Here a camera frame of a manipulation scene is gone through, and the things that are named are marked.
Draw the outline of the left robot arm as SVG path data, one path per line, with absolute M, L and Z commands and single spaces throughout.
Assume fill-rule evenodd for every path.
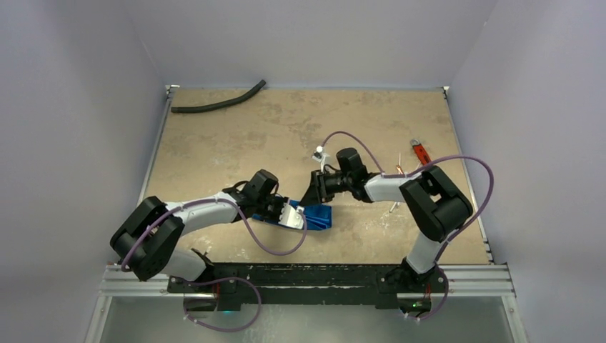
M 253 216 L 286 227 L 303 227 L 300 210 L 275 193 L 278 179 L 260 169 L 249 181 L 237 182 L 216 194 L 188 202 L 145 198 L 109 241 L 120 256 L 121 267 L 141 281 L 158 274 L 185 279 L 195 292 L 213 282 L 211 262 L 195 249 L 178 249 L 182 236 L 217 224 L 246 222 Z

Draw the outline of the blue cloth napkin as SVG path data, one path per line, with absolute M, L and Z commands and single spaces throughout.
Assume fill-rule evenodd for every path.
M 318 204 L 300 207 L 299 201 L 291 200 L 289 198 L 287 198 L 287 203 L 293 210 L 299 210 L 299 213 L 303 213 L 305 215 L 308 230 L 323 231 L 332 227 L 331 206 L 325 204 Z M 254 214 L 252 218 L 259 222 L 264 222 L 282 228 L 303 230 L 302 220 L 300 219 L 300 216 L 297 216 L 297 218 L 294 220 L 294 223 L 292 223 L 292 220 L 290 220 L 289 222 L 282 222 L 278 219 L 272 219 L 268 216 L 262 216 L 259 214 Z

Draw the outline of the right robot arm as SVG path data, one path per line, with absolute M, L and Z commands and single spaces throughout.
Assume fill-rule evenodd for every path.
M 403 259 L 403 285 L 417 291 L 429 281 L 437 255 L 446 238 L 461 229 L 472 216 L 468 198 L 438 167 L 431 166 L 411 177 L 387 177 L 367 171 L 358 151 L 345 148 L 336 155 L 339 169 L 311 172 L 310 184 L 299 205 L 302 207 L 330 202 L 334 195 L 349 192 L 365 202 L 406 204 L 420 233 L 409 254 Z

